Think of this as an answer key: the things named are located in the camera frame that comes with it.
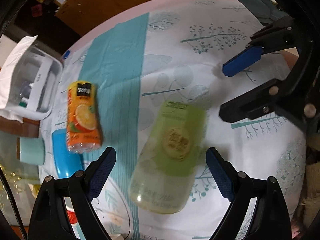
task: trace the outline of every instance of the dark blue textured pad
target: dark blue textured pad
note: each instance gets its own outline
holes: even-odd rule
[[[113,166],[116,163],[116,151],[111,148],[89,182],[87,198],[89,201],[99,196]]]
[[[240,54],[223,64],[222,72],[227,77],[233,77],[235,74],[250,67],[253,63],[261,59],[263,53],[262,47],[250,46]]]
[[[207,150],[207,153],[205,155],[205,160],[207,162],[208,168],[214,180],[216,181],[216,184],[220,190],[221,195],[224,198],[227,198],[230,202],[233,202],[235,199],[235,194],[233,191],[232,180],[228,177],[226,171],[220,165],[215,154],[213,153],[212,148],[209,148]]]

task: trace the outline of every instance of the green bottle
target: green bottle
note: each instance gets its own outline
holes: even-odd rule
[[[195,180],[205,121],[203,109],[162,104],[128,189],[139,207],[161,214],[183,209]]]

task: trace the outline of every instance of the black cable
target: black cable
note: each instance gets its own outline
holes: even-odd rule
[[[7,179],[5,178],[5,175],[4,175],[4,173],[3,173],[1,168],[0,168],[0,179],[1,179],[1,182],[2,182],[2,184],[4,186],[5,191],[7,192],[8,198],[10,200],[10,203],[11,203],[14,215],[16,217],[16,220],[18,222],[18,226],[20,228],[22,236],[23,236],[23,238],[25,240],[27,240],[28,234],[27,234],[26,230],[24,229],[24,226],[23,226],[23,223],[22,223],[22,219],[21,219],[21,216],[20,216],[16,201],[15,201],[15,199],[13,197],[13,194],[12,194],[12,191],[10,189],[9,183],[8,183]]]

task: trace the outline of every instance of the silver screw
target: silver screw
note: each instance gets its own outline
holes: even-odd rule
[[[79,178],[79,177],[81,177],[83,174],[84,174],[83,171],[77,171],[77,172],[75,173],[75,176],[76,176],[77,178]]]
[[[269,89],[269,95],[274,96],[278,94],[279,88],[277,86],[273,86]]]
[[[262,112],[264,112],[265,114],[269,113],[269,107],[265,106],[264,108],[262,108]]]
[[[304,106],[304,115],[308,118],[312,118],[316,115],[316,107],[314,104],[306,104]]]
[[[44,181],[45,182],[49,182],[50,180],[52,180],[52,176],[46,176],[45,178],[44,178]]]
[[[269,179],[270,179],[270,181],[272,183],[276,183],[277,182],[277,179],[275,177],[273,177],[273,176],[270,176]]]
[[[245,178],[246,176],[247,176],[247,174],[245,174],[245,172],[243,172],[243,171],[239,171],[238,172],[238,176],[240,177],[240,178]]]

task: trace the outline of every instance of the yellow object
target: yellow object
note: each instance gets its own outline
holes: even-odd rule
[[[74,153],[101,147],[95,115],[95,85],[76,81],[68,87],[67,146]]]

